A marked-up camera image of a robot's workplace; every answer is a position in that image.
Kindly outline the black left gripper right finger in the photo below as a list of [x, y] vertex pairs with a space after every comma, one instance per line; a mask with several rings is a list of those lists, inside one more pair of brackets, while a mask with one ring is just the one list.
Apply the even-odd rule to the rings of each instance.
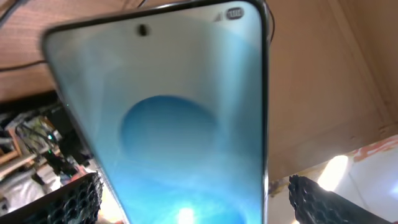
[[290, 176], [288, 189], [300, 224], [391, 224], [307, 177]]

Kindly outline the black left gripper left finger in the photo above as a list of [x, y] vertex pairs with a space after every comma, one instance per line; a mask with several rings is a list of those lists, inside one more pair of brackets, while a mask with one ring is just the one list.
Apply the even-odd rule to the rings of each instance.
[[103, 183], [88, 173], [1, 217], [1, 224], [94, 224], [98, 220]]

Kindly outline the blue Galaxy smartphone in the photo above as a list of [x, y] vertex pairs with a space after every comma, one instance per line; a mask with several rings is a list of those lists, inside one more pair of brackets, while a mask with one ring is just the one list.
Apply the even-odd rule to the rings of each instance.
[[57, 93], [130, 223], [266, 222], [267, 14], [192, 1], [47, 29]]

